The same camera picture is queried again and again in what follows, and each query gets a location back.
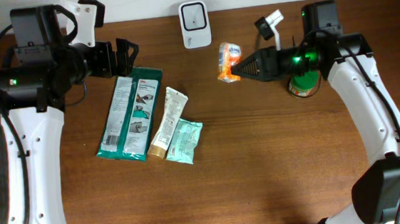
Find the dark green wipes pack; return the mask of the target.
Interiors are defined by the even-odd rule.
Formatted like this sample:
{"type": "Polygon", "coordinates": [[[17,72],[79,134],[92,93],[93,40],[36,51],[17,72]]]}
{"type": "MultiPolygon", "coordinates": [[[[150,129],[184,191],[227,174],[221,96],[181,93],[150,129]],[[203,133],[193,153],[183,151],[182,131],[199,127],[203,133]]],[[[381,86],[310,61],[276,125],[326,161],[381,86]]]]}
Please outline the dark green wipes pack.
{"type": "Polygon", "coordinates": [[[139,67],[117,78],[98,157],[145,160],[162,75],[159,68],[139,67]]]}

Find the green lidded jar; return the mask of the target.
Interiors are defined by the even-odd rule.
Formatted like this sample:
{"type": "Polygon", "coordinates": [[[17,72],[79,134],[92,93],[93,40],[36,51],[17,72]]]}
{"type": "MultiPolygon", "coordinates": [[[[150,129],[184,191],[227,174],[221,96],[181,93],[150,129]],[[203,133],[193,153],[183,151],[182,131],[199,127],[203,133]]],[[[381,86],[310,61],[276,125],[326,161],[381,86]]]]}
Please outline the green lidded jar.
{"type": "Polygon", "coordinates": [[[293,75],[289,79],[287,90],[294,97],[309,98],[318,91],[321,82],[319,72],[310,71],[302,75],[293,75]]]}

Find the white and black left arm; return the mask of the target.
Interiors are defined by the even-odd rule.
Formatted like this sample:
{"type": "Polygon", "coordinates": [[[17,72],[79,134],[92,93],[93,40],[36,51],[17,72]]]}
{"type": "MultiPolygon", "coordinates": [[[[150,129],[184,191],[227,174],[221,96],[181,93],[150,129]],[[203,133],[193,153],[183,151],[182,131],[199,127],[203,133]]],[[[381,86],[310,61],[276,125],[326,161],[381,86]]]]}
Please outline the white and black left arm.
{"type": "Polygon", "coordinates": [[[105,10],[96,0],[11,10],[16,43],[0,68],[7,224],[67,224],[59,154],[66,94],[89,76],[128,76],[138,55],[138,46],[128,40],[95,39],[105,10]]]}

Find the white tube with gold cap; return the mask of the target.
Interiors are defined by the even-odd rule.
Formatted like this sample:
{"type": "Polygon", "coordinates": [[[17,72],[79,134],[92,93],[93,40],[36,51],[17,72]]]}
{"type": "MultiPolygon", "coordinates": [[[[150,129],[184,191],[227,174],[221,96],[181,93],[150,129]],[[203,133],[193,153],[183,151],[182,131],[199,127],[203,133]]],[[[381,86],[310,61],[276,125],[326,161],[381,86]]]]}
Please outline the white tube with gold cap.
{"type": "Polygon", "coordinates": [[[174,88],[166,87],[164,114],[148,149],[149,156],[165,157],[187,102],[188,96],[174,88]]]}

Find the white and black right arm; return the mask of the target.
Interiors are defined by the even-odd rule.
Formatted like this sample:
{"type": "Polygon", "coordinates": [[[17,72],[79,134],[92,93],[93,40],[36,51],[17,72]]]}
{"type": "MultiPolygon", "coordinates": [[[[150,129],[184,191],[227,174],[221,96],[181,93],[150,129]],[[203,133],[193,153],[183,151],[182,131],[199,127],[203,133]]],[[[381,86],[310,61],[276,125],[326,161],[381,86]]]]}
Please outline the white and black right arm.
{"type": "Polygon", "coordinates": [[[274,45],[232,67],[257,81],[318,71],[347,107],[364,142],[369,169],[352,187],[352,202],[317,224],[400,224],[400,112],[384,86],[362,34],[345,34],[334,1],[301,11],[304,38],[292,48],[274,45]]]}

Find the mint green wipes packet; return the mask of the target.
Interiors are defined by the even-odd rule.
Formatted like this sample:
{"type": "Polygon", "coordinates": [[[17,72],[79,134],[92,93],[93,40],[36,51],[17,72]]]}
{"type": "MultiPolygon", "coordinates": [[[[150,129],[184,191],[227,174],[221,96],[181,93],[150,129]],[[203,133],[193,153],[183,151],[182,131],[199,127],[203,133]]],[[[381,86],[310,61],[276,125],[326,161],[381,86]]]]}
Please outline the mint green wipes packet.
{"type": "Polygon", "coordinates": [[[202,127],[201,122],[190,122],[180,118],[165,159],[177,163],[193,164],[194,152],[202,127]]]}

